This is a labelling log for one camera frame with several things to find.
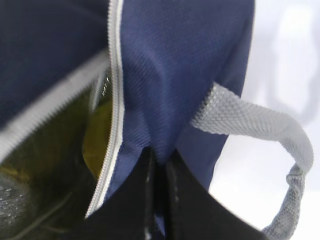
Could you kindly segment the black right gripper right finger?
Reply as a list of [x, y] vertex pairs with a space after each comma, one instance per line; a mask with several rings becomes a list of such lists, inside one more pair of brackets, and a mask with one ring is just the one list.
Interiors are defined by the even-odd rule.
[[175, 150], [165, 164], [168, 240], [266, 240], [267, 236], [215, 200]]

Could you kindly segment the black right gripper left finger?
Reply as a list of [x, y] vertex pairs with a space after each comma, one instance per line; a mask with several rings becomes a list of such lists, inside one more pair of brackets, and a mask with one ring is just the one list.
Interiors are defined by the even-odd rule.
[[102, 206], [62, 240], [153, 240], [155, 156], [142, 150], [133, 170]]

